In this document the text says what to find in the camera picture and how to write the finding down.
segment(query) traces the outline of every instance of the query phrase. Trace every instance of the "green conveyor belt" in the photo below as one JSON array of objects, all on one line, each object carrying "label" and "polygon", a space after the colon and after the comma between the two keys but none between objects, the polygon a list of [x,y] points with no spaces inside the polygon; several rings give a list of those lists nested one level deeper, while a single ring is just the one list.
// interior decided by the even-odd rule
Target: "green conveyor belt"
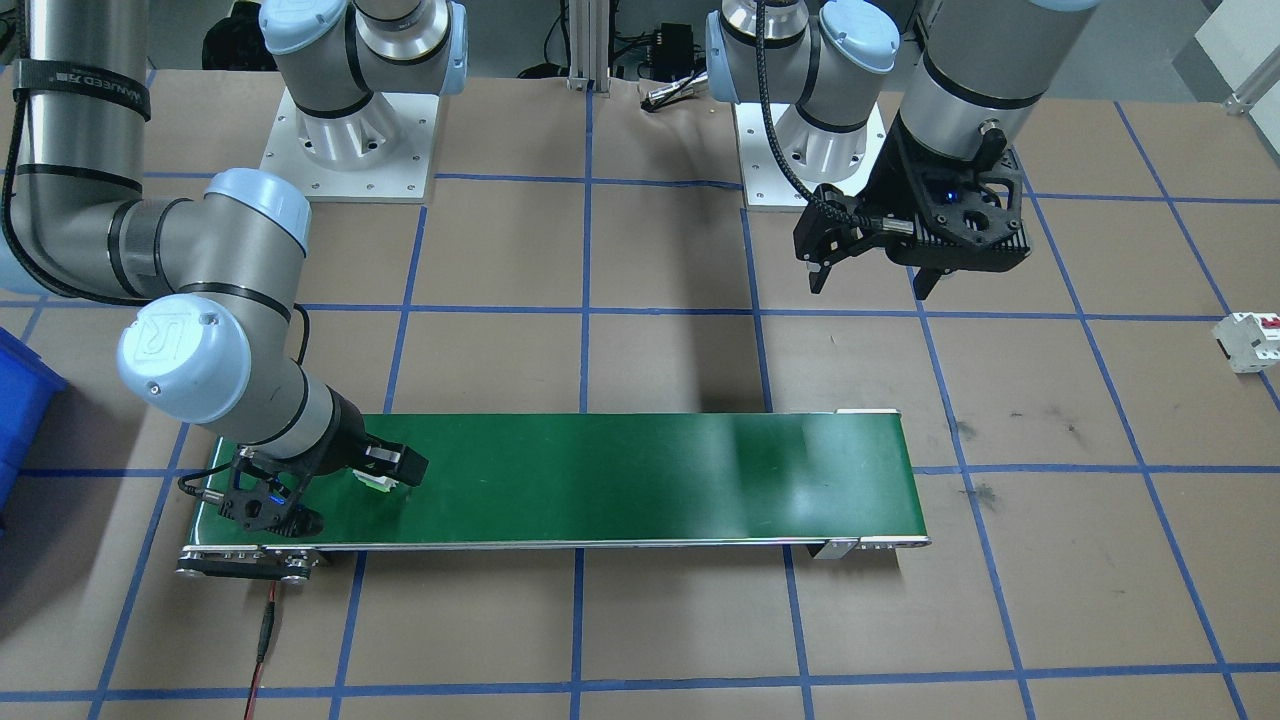
[{"label": "green conveyor belt", "polygon": [[[430,460],[421,487],[316,478],[305,502],[325,529],[298,539],[246,533],[201,503],[188,550],[928,542],[896,413],[369,415],[366,427]],[[215,462],[230,452],[223,443]]]}]

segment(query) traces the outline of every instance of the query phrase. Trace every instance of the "velcro strap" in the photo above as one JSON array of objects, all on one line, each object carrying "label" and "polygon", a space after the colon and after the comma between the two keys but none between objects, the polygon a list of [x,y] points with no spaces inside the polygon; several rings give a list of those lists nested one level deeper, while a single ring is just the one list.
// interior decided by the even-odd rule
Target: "velcro strap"
[{"label": "velcro strap", "polygon": [[142,115],[145,120],[151,119],[151,92],[147,86],[128,76],[63,60],[23,58],[15,65],[15,99],[19,90],[74,92],[114,102]]}]

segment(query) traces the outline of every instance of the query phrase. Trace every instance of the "metal mounting plate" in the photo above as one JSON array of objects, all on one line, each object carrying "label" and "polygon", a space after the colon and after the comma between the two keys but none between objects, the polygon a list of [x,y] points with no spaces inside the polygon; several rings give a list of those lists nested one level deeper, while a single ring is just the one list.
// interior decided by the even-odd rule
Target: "metal mounting plate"
[{"label": "metal mounting plate", "polygon": [[[786,104],[771,102],[773,122],[778,122],[787,109]],[[748,210],[792,211],[805,206],[803,197],[796,195],[791,183],[782,176],[778,164],[769,150],[769,140],[764,135],[764,117],[759,102],[740,102],[733,105],[733,119],[737,126],[737,156],[742,164],[742,195]],[[867,118],[867,154],[863,155],[858,170],[847,179],[835,183],[845,195],[858,195],[867,187],[872,165],[884,146],[884,120],[881,119],[879,104],[872,108]],[[805,187],[813,190],[817,183],[805,181]]]},{"label": "metal mounting plate", "polygon": [[298,142],[297,108],[285,90],[262,151],[260,169],[289,181],[312,202],[422,202],[431,173],[440,99],[385,94],[404,136],[367,170],[330,170],[315,164]]}]

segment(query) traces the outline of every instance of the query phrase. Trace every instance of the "floor stain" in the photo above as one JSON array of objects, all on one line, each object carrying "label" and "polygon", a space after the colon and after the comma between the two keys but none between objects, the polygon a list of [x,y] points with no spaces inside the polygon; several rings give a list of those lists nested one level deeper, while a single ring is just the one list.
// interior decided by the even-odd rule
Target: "floor stain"
[{"label": "floor stain", "polygon": [[1000,497],[996,496],[996,491],[987,483],[982,483],[980,486],[974,487],[974,489],[963,489],[960,492],[963,495],[968,495],[969,497],[977,497],[978,503],[992,512],[998,510],[996,506],[1000,505]]},{"label": "floor stain", "polygon": [[956,420],[956,432],[960,433],[960,439],[973,439],[978,437],[978,430],[964,420]]}]

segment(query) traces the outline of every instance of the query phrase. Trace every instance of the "blue plastic crate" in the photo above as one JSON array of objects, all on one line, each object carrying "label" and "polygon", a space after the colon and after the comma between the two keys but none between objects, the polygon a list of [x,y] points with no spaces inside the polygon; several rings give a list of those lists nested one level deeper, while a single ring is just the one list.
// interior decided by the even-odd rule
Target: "blue plastic crate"
[{"label": "blue plastic crate", "polygon": [[67,380],[0,328],[0,507],[9,498],[50,398],[65,388]]}]

